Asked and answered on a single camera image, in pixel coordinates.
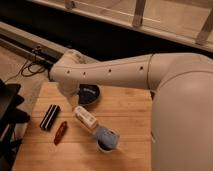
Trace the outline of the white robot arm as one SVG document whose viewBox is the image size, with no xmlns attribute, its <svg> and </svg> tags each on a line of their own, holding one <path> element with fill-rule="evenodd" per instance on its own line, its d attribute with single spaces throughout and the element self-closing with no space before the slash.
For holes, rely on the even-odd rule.
<svg viewBox="0 0 213 171">
<path fill-rule="evenodd" d="M 213 171 L 212 58 L 154 53 L 97 61 L 68 50 L 51 76 L 67 98 L 81 84 L 149 91 L 152 171 Z"/>
</svg>

